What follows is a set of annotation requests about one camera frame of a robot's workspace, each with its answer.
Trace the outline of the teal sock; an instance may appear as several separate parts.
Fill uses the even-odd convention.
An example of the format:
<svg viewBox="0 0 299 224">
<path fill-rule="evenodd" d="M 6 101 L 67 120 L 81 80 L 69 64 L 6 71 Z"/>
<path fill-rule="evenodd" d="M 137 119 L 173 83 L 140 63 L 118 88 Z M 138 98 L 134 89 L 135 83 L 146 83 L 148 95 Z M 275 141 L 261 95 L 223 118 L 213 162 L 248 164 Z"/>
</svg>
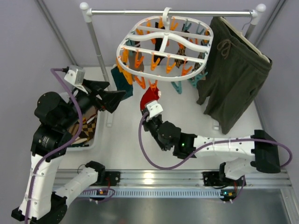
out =
<svg viewBox="0 0 299 224">
<path fill-rule="evenodd" d="M 119 71 L 117 66 L 115 66 L 111 69 L 111 74 L 112 74 L 116 89 L 118 91 L 126 92 L 126 94 L 124 95 L 122 100 L 128 99 L 129 97 L 133 96 L 133 86 L 127 82 L 123 73 Z"/>
</svg>

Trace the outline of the red sock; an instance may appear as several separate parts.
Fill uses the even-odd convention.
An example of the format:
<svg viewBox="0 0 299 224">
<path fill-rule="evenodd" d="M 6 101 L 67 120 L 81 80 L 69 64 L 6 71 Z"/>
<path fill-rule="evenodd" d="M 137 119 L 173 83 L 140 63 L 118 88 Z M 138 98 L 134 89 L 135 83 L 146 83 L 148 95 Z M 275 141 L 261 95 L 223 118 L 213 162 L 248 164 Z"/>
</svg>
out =
<svg viewBox="0 0 299 224">
<path fill-rule="evenodd" d="M 146 90 L 146 92 L 143 94 L 141 101 L 140 101 L 140 110 L 144 110 L 146 107 L 146 104 L 159 100 L 161 97 L 161 91 L 158 88 L 155 88 L 152 90 L 150 87 Z"/>
</svg>

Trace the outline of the white oval clip hanger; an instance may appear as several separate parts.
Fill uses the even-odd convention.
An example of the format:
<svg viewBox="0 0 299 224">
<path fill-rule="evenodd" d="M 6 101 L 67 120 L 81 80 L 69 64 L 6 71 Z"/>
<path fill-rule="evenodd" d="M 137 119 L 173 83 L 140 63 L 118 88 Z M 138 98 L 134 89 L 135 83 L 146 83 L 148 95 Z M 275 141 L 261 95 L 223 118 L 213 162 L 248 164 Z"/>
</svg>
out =
<svg viewBox="0 0 299 224">
<path fill-rule="evenodd" d="M 175 91 L 182 93 L 182 82 L 193 86 L 207 75 L 206 64 L 214 33 L 206 23 L 188 17 L 171 16 L 165 8 L 161 16 L 151 16 L 136 23 L 119 44 L 115 65 L 127 82 L 136 82 L 141 88 L 157 88 L 158 81 L 170 82 Z M 155 38 L 163 38 L 160 51 L 155 51 Z M 186 47 L 185 56 L 177 55 L 178 44 Z M 144 71 L 129 68 L 128 56 L 133 51 L 135 67 L 144 64 Z M 174 59 L 185 60 L 180 68 Z"/>
</svg>

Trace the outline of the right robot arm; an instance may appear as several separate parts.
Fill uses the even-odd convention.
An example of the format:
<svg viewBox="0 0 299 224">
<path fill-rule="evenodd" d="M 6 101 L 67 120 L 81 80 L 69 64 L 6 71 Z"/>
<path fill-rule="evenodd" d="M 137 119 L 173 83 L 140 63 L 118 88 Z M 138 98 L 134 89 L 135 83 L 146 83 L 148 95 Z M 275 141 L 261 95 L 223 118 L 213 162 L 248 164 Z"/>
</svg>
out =
<svg viewBox="0 0 299 224">
<path fill-rule="evenodd" d="M 278 174 L 281 164 L 278 143 L 264 130 L 255 130 L 247 137 L 212 138 L 184 133 L 162 116 L 150 118 L 145 110 L 138 129 L 150 132 L 163 151 L 173 150 L 173 156 L 181 161 L 170 167 L 162 167 L 154 162 L 150 164 L 160 170 L 172 170 L 180 167 L 189 159 L 219 157 L 219 179 L 237 181 L 241 177 L 255 173 Z"/>
</svg>

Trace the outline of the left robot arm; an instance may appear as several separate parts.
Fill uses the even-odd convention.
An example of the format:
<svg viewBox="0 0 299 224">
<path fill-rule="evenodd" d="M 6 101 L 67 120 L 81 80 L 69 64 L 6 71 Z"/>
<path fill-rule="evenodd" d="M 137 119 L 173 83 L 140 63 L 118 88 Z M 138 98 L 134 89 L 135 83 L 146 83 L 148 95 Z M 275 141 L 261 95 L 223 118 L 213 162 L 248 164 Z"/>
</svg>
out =
<svg viewBox="0 0 299 224">
<path fill-rule="evenodd" d="M 77 134 L 70 133 L 74 124 L 83 123 L 83 115 L 91 108 L 114 112 L 125 91 L 108 91 L 109 82 L 84 80 L 86 91 L 79 90 L 65 101 L 56 92 L 43 94 L 37 102 L 35 116 L 40 126 L 33 136 L 31 169 L 21 205 L 11 216 L 32 224 L 57 224 L 68 207 L 86 188 L 105 180 L 105 166 L 91 161 L 64 187 L 53 190 L 58 167 Z"/>
</svg>

